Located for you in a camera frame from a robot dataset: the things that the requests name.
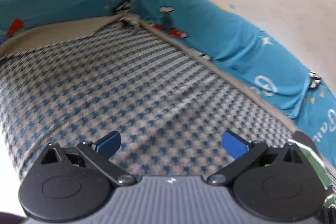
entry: screw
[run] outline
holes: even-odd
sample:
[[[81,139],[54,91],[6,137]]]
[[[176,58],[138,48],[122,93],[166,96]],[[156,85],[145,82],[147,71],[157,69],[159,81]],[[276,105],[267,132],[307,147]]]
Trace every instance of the screw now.
[[[132,175],[121,175],[118,177],[117,181],[120,184],[131,185],[135,182],[135,178]]]
[[[226,177],[222,174],[215,174],[210,176],[209,182],[211,184],[219,184],[219,183],[224,183],[226,181]]]

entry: crib mattress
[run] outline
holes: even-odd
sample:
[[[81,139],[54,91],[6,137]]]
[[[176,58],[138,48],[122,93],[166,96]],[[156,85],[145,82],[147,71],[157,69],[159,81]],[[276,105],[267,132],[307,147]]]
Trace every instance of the crib mattress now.
[[[203,175],[232,158],[229,128],[282,146],[292,132],[186,52],[141,27],[110,24],[0,61],[0,129],[24,178],[49,142],[72,147],[113,130],[111,161],[136,175]]]

